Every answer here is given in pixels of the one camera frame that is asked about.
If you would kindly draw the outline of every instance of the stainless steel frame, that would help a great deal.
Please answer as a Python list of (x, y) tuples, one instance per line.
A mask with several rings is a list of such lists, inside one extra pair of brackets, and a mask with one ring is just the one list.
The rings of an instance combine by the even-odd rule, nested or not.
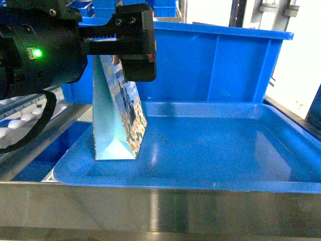
[(0, 239), (320, 238), (320, 207), (320, 195), (9, 182), (0, 183)]

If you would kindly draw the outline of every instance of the black cable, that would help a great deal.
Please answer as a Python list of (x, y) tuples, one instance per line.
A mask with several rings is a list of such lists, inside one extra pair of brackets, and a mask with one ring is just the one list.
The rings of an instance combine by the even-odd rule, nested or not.
[(55, 108), (56, 108), (56, 96), (54, 93), (42, 90), (38, 92), (37, 94), (44, 94), (47, 99), (46, 106), (44, 108), (44, 111), (40, 117), (40, 119), (37, 121), (37, 123), (31, 128), (31, 130), (26, 134), (25, 137), (23, 137), (20, 141), (17, 143), (10, 145), (4, 149), (0, 149), (0, 154), (13, 152), (17, 149), (20, 149), (21, 147), (29, 144), (32, 142), (46, 127), (46, 125), (49, 123), (51, 117), (54, 114)]

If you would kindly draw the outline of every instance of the paper bag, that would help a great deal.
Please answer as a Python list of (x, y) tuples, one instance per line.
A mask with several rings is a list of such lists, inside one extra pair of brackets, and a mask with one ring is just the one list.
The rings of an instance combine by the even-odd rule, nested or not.
[(147, 126), (136, 84), (116, 56), (93, 58), (95, 159), (136, 159)]

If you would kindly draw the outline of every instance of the screw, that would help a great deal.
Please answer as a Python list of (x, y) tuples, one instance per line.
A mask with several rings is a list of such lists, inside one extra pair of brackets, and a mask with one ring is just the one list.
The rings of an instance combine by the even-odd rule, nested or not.
[(49, 10), (49, 13), (50, 13), (50, 15), (51, 15), (52, 17), (54, 17), (54, 16), (57, 15), (57, 12), (56, 12), (55, 10), (53, 10), (53, 9), (50, 9), (50, 10)]
[(129, 20), (129, 24), (130, 25), (134, 25), (136, 23), (136, 18), (131, 18), (130, 20)]
[(121, 24), (122, 24), (122, 20), (121, 19), (116, 19), (115, 24), (116, 24), (116, 26), (120, 27)]

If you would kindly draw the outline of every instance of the metal rail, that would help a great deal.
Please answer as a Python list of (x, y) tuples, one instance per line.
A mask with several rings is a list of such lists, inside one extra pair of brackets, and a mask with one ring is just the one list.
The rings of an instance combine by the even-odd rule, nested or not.
[[(59, 90), (59, 88), (58, 87), (50, 87), (50, 88), (47, 88), (46, 90), (55, 93)], [(43, 94), (32, 94), (32, 95), (27, 95), (24, 97), (18, 97), (17, 100), (0, 107), (0, 120), (28, 107), (29, 105), (32, 105), (32, 104), (38, 102), (44, 98), (45, 98), (45, 95), (43, 95)]]
[[(91, 105), (70, 104), (29, 145), (0, 157), (0, 181), (10, 181), (75, 122)], [(20, 128), (24, 136), (29, 129)]]
[(321, 195), (0, 183), (0, 239), (320, 238), (320, 206)]

